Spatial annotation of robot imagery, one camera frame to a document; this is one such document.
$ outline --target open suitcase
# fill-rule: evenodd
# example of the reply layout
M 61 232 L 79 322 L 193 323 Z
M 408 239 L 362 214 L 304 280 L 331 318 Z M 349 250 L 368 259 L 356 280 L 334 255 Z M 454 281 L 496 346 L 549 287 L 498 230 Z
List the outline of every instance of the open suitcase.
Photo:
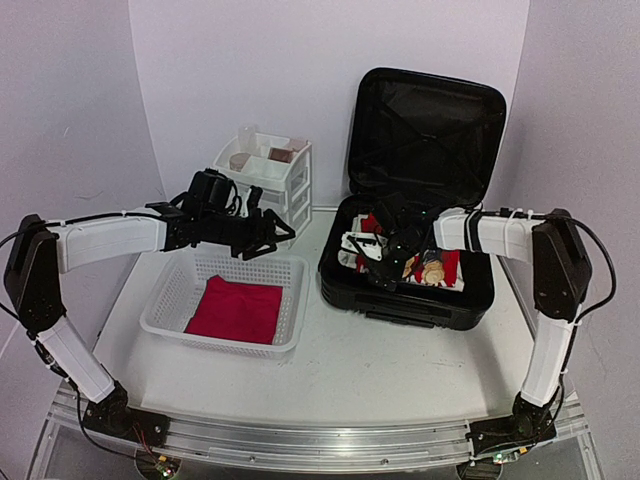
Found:
M 478 205 L 505 120 L 504 97 L 488 86 L 389 68 L 365 75 L 347 158 L 353 195 L 338 208 L 319 264 L 329 304 L 424 327 L 468 330 L 478 324 L 494 298 L 487 255 L 460 252 L 461 292 L 410 283 L 389 292 L 341 265 L 338 251 L 354 217 L 394 192 L 415 209 Z

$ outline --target white tabletop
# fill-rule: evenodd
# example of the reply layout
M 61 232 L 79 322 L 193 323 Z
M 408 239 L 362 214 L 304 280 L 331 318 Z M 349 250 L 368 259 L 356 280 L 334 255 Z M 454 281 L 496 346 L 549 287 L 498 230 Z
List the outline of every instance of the white tabletop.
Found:
M 174 344 L 139 317 L 171 253 L 136 263 L 95 349 L 131 403 L 187 413 L 285 424 L 402 424 L 508 414 L 533 341 L 501 265 L 496 298 L 468 332 L 400 326 L 328 306 L 317 265 L 333 213 L 314 219 L 291 249 L 311 265 L 300 342 L 284 360 Z

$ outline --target small container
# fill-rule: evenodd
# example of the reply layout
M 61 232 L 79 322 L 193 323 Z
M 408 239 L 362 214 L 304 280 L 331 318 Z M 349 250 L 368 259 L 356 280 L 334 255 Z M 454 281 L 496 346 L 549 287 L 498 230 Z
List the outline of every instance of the small container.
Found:
M 229 168 L 234 172 L 241 172 L 249 158 L 251 158 L 251 155 L 244 152 L 231 155 L 231 158 L 229 158 Z

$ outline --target red towel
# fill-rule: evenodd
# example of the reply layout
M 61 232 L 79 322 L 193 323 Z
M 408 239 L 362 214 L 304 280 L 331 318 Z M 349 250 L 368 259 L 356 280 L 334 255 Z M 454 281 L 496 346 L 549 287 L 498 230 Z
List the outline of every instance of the red towel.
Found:
M 282 287 L 210 278 L 185 333 L 271 345 L 278 325 Z

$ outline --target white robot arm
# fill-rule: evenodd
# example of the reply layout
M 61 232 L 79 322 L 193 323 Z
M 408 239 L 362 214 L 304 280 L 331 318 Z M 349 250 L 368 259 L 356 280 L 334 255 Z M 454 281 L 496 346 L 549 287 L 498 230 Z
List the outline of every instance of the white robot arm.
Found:
M 550 214 L 462 208 L 413 212 L 401 198 L 390 197 L 380 201 L 373 213 L 385 232 L 377 235 L 381 239 L 372 242 L 369 234 L 347 232 L 342 241 L 364 257 L 369 282 L 387 290 L 394 290 L 404 279 L 406 262 L 427 249 L 482 252 L 533 265 L 538 311 L 535 344 L 513 415 L 472 423 L 469 439 L 476 458 L 481 458 L 553 438 L 550 408 L 561 390 L 592 273 L 576 225 L 598 242 L 612 273 L 611 294 L 594 307 L 615 293 L 613 265 L 595 234 L 564 210 Z
M 200 242 L 231 247 L 249 260 L 272 252 L 295 232 L 273 211 L 262 211 L 262 190 L 252 187 L 245 216 L 235 185 L 213 170 L 197 172 L 189 190 L 171 203 L 131 212 L 101 214 L 70 221 L 23 219 L 4 275 L 16 314 L 49 369 L 85 395 L 84 425 L 101 433 L 137 441 L 138 431 L 151 446 L 161 445 L 168 419 L 127 407 L 127 392 L 86 347 L 62 303 L 60 274 L 121 255 L 170 251 Z

